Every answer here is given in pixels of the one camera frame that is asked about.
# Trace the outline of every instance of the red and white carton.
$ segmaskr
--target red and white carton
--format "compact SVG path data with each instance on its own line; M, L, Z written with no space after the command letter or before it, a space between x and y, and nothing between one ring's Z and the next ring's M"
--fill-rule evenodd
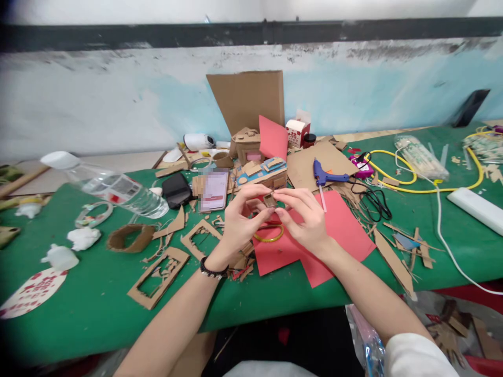
M297 109L296 118L287 122L288 143L301 148L304 146L304 135L311 129L311 114Z

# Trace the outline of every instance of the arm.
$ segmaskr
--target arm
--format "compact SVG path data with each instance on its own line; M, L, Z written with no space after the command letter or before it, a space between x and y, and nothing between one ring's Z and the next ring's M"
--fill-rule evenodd
M330 268L365 319L386 344L394 335L412 332L433 341L414 312L380 278L345 252L326 234L325 215L314 195L305 189L284 188L276 200L294 208L304 219L296 224L288 211L276 208L292 236Z
M225 210L225 231L218 246L206 259L211 271L224 270L274 209L266 209L258 195L270 193L263 185L243 187ZM253 219L246 216L260 210ZM198 332L218 286L218 279L194 272L141 333L115 376L167 376Z

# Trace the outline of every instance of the workbench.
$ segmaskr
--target workbench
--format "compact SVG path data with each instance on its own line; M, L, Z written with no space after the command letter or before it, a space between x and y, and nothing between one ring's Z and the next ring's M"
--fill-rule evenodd
M440 156L443 145L449 143L446 167L451 177L441 187L469 186L477 181L478 172L473 163L472 169L467 170L462 165L452 163L451 156L463 159L461 141L479 125L474 123L462 129L432 127L410 132L424 144L431 142L437 157ZM351 142L350 146L361 148L362 151L395 151L393 135ZM395 175L393 157L376 153L372 161L390 175ZM146 187L151 187L156 180L154 172L155 170L141 170L128 175ZM190 172L184 174L189 178L194 175ZM410 174L403 171L398 178L408 180L409 177ZM431 189L431 185L417 182L413 188L425 190ZM483 197L503 207L503 186L500 182L492 183L484 179L474 191L482 189L486 189ZM386 190L385 194L393 214L391 222L395 226L411 233L415 227L419 227L424 240L433 247L444 249L435 235L436 194L408 194L390 190ZM449 202L446 195L447 193L442 193L443 235L460 266L476 281L503 277L503 238ZM71 246L66 235L75 228L74 221L82 206L97 201L95 197L66 184L56 191L49 204L33 220L15 217L14 209L0 213L2 225L22 227L18 237L0 251L1 302L29 277L49 268L48 264L41 264L40 259L52 243ZM188 252L182 246L180 237L187 234L205 215L193 213L190 206L186 206L185 211L190 211L188 223L184 230L175 233L171 246ZM174 218L177 212L170 210L160 220L141 218L138 223L164 223ZM213 212L209 221L218 214L224 216L223 212ZM50 363L131 346L164 304L197 270L199 262L191 257L159 304L151 311L128 297L126 293L144 272L145 264L141 260L151 256L159 245L158 241L153 241L139 254L107 251L107 236L127 224L131 217L130 212L115 208L111 217L98 226L103 234L101 239L91 249L77 253L80 263L69 271L59 291L33 312L2 322L4 335L10 341L9 348L23 364ZM391 230L384 227L382 222L378 229L386 236L391 236ZM198 247L209 253L215 244L216 241L208 237ZM430 250L430 256L436 259L433 270L424 268L420 260L416 261L414 273L420 277L419 282L414 283L416 291L467 284L447 253ZM363 263L397 293L403 292L377 250ZM347 303L349 297L337 279L311 289L300 262L262 277L255 268L253 274L243 282L227 280L219 285L200 331Z

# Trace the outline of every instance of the blue glue gun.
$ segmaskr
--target blue glue gun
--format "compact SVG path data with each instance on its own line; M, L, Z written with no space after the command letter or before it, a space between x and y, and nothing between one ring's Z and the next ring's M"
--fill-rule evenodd
M349 181L349 175L336 175L328 174L321 168L321 162L316 158L313 163L314 178L316 179L316 186L324 186L328 182L347 182Z

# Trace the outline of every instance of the green table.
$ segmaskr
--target green table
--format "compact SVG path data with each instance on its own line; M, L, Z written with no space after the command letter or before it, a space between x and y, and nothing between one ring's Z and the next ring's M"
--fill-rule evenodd
M463 156L461 140L478 125L473 124L465 129L437 127L411 132L423 143L431 142L437 155L440 155L445 143L450 143L447 168L451 179L446 186L468 186L477 180L474 167L469 171L453 164L451 156ZM351 146L362 150L395 150L393 136L355 142ZM375 154L373 161L387 172L395 171L391 156ZM147 187L155 180L154 170L142 170L129 175ZM408 173L403 172L398 178L405 180L407 177ZM427 182L413 185L416 189L430 189L430 186ZM503 207L503 188L500 183L484 180L475 192L482 188L487 190L483 193L485 198ZM449 202L445 196L446 193L442 194L443 235L461 267L476 281L503 277L503 239ZM388 190L386 198L393 213L393 224L408 231L418 226L425 240L434 247L443 248L434 232L435 194L407 194ZM74 220L82 205L96 201L94 197L65 185L32 221L14 217L14 210L0 214L3 225L23 227L21 234L0 251L1 302L30 276L49 267L48 264L41 264L40 259L52 243L71 246L66 234L74 229ZM210 221L217 214L212 213ZM170 211L160 221L164 223L175 215L175 211ZM190 212L187 226L174 235L171 245L186 251L180 236L188 233L203 216ZM140 254L113 253L105 249L107 236L128 223L130 218L131 213L116 208L112 216L98 226L103 233L102 238L91 249L78 253L80 263L70 270L59 291L35 311L2 322L6 335L11 337L11 349L24 364L50 363L132 345L150 320L198 268L197 259L191 257L152 311L137 304L126 293L144 271L142 267L145 264L141 263L141 259L152 255L158 248L158 242L152 242ZM156 220L145 219L142 222L153 224ZM391 235L391 230L382 224L378 228L385 235ZM209 237L200 248L210 252L214 245L215 242ZM416 291L467 283L446 253L431 250L431 256L437 260L433 270L425 269L419 260L416 262L414 272L421 277L419 283L414 283ZM402 292L377 251L364 264L396 292ZM225 281L214 296L201 331L347 303L349 297L337 279L311 289L301 263L296 262L263 277L259 277L255 270L243 283L239 280Z

